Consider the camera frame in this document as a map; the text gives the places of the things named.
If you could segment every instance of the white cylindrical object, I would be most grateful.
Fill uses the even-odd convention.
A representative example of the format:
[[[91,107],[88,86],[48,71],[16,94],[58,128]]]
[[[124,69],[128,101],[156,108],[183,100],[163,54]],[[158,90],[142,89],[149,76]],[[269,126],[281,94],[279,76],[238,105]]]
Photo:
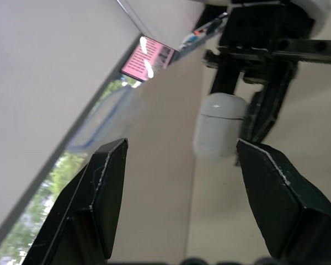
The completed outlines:
[[[235,155],[236,142],[247,102],[237,96],[215,93],[202,103],[194,137],[197,157],[219,160]]]

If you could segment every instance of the black mechanical bracket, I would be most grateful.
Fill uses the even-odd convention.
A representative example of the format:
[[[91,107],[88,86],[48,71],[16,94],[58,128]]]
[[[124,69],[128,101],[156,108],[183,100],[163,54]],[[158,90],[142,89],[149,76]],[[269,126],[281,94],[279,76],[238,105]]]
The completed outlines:
[[[287,264],[331,264],[331,202],[270,146],[237,144],[250,207],[266,246]]]
[[[205,54],[206,66],[217,69],[210,93],[234,94],[240,73],[246,83],[262,84],[240,134],[261,142],[279,116],[298,63],[331,63],[331,40],[310,40],[314,20],[289,0],[235,2],[218,43],[220,54]],[[248,2],[260,3],[246,6]]]
[[[64,188],[23,265],[105,264],[119,219],[127,140],[99,148]]]

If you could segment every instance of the white wall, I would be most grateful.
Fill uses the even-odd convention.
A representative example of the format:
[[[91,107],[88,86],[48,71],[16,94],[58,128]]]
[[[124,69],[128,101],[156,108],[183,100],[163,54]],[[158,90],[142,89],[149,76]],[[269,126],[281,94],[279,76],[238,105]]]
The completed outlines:
[[[204,47],[141,89],[145,109],[129,137],[114,261],[179,264],[186,256]]]
[[[140,30],[177,49],[199,20],[204,5],[188,0],[119,0]]]
[[[0,224],[139,33],[114,0],[0,0]]]

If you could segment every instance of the green foliage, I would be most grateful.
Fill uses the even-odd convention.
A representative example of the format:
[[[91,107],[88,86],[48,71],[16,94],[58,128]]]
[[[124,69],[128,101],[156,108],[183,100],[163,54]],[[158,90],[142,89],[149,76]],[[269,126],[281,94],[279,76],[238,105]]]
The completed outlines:
[[[0,246],[0,260],[3,257],[20,261],[20,251],[28,252],[46,218],[48,201],[55,201],[60,192],[78,172],[83,157],[69,152],[63,153],[47,180],[37,190],[23,214]]]
[[[65,152],[58,160],[56,168],[50,173],[52,181],[52,200],[56,200],[62,189],[72,180],[79,170],[83,158]]]

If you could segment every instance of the beige surface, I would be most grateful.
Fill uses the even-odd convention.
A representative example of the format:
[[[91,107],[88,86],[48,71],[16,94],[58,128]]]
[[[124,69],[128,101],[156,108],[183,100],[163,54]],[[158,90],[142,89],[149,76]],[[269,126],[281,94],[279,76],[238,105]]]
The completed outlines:
[[[318,38],[331,39],[331,19]],[[213,72],[206,69],[205,92],[212,77]],[[248,100],[253,90],[241,83],[237,94]],[[284,152],[331,200],[331,66],[301,65],[266,143]],[[197,160],[188,256],[209,262],[249,263],[267,254],[248,204],[241,170],[233,167],[233,161]]]
[[[203,52],[194,51],[140,87],[146,109],[129,138],[113,260],[177,264],[185,257]]]

